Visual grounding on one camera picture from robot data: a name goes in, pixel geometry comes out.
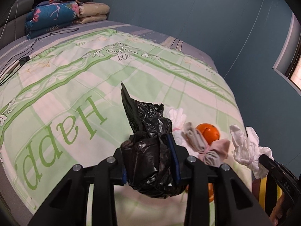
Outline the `person's right hand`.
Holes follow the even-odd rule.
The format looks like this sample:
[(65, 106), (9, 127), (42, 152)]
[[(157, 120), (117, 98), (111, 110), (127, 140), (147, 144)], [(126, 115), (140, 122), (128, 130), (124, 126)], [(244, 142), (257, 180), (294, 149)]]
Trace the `person's right hand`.
[(278, 200), (276, 206), (273, 208), (272, 213), (269, 216), (269, 219), (272, 223), (272, 225), (277, 225), (279, 223), (279, 220), (283, 216), (283, 202), (285, 199), (285, 195), (283, 194)]

